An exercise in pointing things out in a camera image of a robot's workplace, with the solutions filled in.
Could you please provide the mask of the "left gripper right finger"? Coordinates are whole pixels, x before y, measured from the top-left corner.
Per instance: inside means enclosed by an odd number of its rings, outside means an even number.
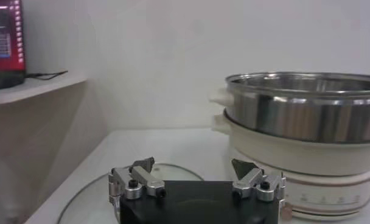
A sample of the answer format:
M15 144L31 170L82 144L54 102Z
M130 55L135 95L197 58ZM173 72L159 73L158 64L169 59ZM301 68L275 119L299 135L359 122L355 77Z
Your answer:
M238 159L231 160L236 180L232 182L232 194L236 200L256 198L263 202L285 201L286 177L281 171L266 174L263 169Z

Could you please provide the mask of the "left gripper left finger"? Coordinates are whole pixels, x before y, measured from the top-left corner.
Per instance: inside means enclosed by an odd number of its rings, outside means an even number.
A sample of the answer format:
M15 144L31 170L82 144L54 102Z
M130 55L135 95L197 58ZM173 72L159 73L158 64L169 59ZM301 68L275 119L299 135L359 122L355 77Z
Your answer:
M135 161L126 168L112 168L108 174L109 202L114 208L114 215L120 222L121 200L138 200L145 194L154 198L166 196L163 180L154 177L152 171L153 157Z

